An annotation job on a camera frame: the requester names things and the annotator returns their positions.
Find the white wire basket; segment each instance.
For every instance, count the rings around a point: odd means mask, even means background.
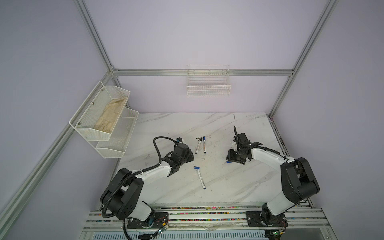
[[[110,132],[94,129],[96,122],[103,114],[104,108],[113,99],[120,99],[126,97],[124,104],[125,106],[128,101],[130,91],[116,87],[116,86],[104,86],[97,93],[96,97],[92,100],[92,103],[88,106],[84,114],[80,117],[77,123],[72,125],[73,118],[70,120],[70,125],[87,141],[108,141],[114,132],[117,122],[111,127]],[[117,114],[116,119],[119,119],[123,110]]]
[[[104,158],[121,158],[127,149],[135,127],[138,111],[124,108],[109,141],[100,141],[95,149]]]
[[[228,65],[188,65],[187,96],[229,96]]]

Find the beige towel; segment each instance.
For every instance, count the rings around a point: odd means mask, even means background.
[[[112,133],[113,127],[118,121],[120,112],[123,110],[125,100],[128,97],[113,99],[104,108],[103,114],[97,120],[93,129]]]

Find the metal bracket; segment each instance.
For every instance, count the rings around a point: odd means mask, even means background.
[[[141,229],[143,228],[141,225],[141,221],[135,218],[131,218],[127,220],[127,228],[128,229]],[[168,222],[168,213],[167,212],[156,212],[155,213],[155,221],[149,228],[159,229],[163,226],[164,222]]]
[[[261,211],[245,212],[245,215],[247,216],[248,227],[265,227],[265,225],[262,224],[262,218],[261,218],[260,214],[261,214]],[[270,227],[281,227],[282,223],[280,221],[282,221],[285,224],[285,226],[288,225],[286,217],[284,216],[284,214],[279,216],[277,218],[277,220],[279,222],[273,224]]]
[[[321,228],[320,230],[325,240],[338,240],[332,228]]]
[[[188,76],[188,69],[115,69],[115,76]],[[206,74],[206,70],[194,70],[194,74]],[[210,70],[222,74],[223,70]],[[292,69],[229,69],[229,76],[292,76]]]
[[[84,0],[74,0],[74,2],[75,2],[76,6],[80,12],[81,17],[83,18],[85,26],[87,27],[93,42],[95,43],[95,45],[97,47],[98,52],[100,53],[100,55],[104,61],[105,66],[107,67],[107,69],[112,71],[113,67],[112,67],[111,61],[109,60],[107,51],[105,50],[105,47],[101,41],[100,35],[96,30],[96,26],[95,26],[95,24],[92,20],[92,17],[89,13],[87,4],[85,3]]]
[[[310,51],[313,48],[313,45],[315,44],[316,40],[319,38],[319,35],[321,31],[323,30],[325,23],[328,21],[329,17],[331,16],[334,8],[336,7],[339,0],[328,0],[327,4],[325,5],[319,19],[317,20],[317,23],[315,27],[312,30],[312,33],[310,37],[307,40],[307,43],[305,44],[303,50],[301,51],[301,54],[299,58],[296,61],[296,64],[293,68],[294,72],[292,76],[288,77],[287,81],[284,84],[283,89],[281,90],[279,96],[276,99],[275,104],[273,105],[271,112],[269,113],[270,117],[273,117],[276,114],[277,109],[279,108],[281,102],[283,101],[285,95],[287,94],[289,88],[292,86],[293,81],[295,80],[297,74],[299,73],[301,67],[304,64],[304,61],[307,59]]]

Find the wall shelf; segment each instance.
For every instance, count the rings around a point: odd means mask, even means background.
[[[87,141],[103,158],[121,158],[128,146],[139,112],[126,108],[130,91],[105,86],[99,82],[100,90],[88,105],[83,115],[76,120],[71,118],[70,125]],[[112,113],[107,114],[111,120],[107,130],[95,129],[100,117],[105,116],[104,109],[114,99],[122,99]]]
[[[229,96],[228,71],[228,65],[188,65],[187,96]]]

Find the black cable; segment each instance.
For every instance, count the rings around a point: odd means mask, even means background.
[[[252,146],[252,147],[248,147],[248,148],[246,148],[244,151],[251,150],[252,148],[259,148],[259,149],[262,149],[262,150],[265,150],[265,151],[270,151],[270,152],[273,152],[273,153],[275,153],[275,154],[280,155],[281,157],[283,157],[283,156],[281,155],[280,152],[278,152],[278,151],[276,151],[276,150],[273,150],[273,149],[270,149],[270,148],[267,148],[267,147]]]
[[[273,234],[264,234],[264,237],[267,237],[267,238],[273,238],[273,237],[276,237],[276,236],[273,235]]]
[[[149,170],[152,170],[152,169],[154,169],[154,168],[157,168],[158,166],[160,166],[160,164],[156,164],[156,165],[153,165],[153,166],[151,166],[151,167],[147,167],[147,168],[145,168],[145,169],[143,169],[143,170],[140,170],[140,171],[131,173],[129,176],[127,176],[126,178],[124,178],[124,179],[119,183],[119,185],[117,185],[117,187],[115,188],[115,190],[113,191],[113,193],[111,193],[111,195],[109,196],[107,202],[104,204],[103,209],[101,210],[101,216],[102,216],[103,218],[110,218],[110,217],[113,217],[113,216],[114,216],[114,214],[107,214],[108,206],[109,206],[109,204],[111,203],[113,196],[115,196],[115,194],[119,191],[119,189],[121,189],[121,187],[122,187],[123,185],[125,185],[125,184],[128,183],[128,180],[129,180],[129,179],[133,178],[133,177],[136,176],[136,175],[141,174],[142,172],[147,172],[147,171],[149,171]]]
[[[233,131],[235,132],[235,139],[236,139],[237,150],[239,151],[239,135],[237,134],[235,126],[233,126]]]
[[[169,137],[155,137],[153,139],[153,145],[155,146],[155,149],[156,149],[156,152],[157,152],[157,155],[159,156],[159,163],[161,163],[161,155],[160,155],[160,151],[156,145],[156,139],[159,139],[159,138],[164,138],[164,139],[168,139],[168,140],[171,140],[172,142],[176,143],[175,140],[173,140],[172,138],[169,138]]]
[[[122,230],[124,231],[124,235],[128,240],[132,240],[127,233],[127,229],[125,228],[125,219],[122,220]]]
[[[282,232],[285,232],[285,230],[287,230],[287,227],[285,226],[285,222],[279,220],[281,222],[281,231]]]
[[[161,229],[163,229],[164,226],[161,226],[156,232],[154,232],[153,234],[142,234],[142,235],[139,235],[137,238],[138,239],[141,239],[141,240],[150,240],[150,239],[153,239],[155,237],[157,237],[160,233],[161,233]]]

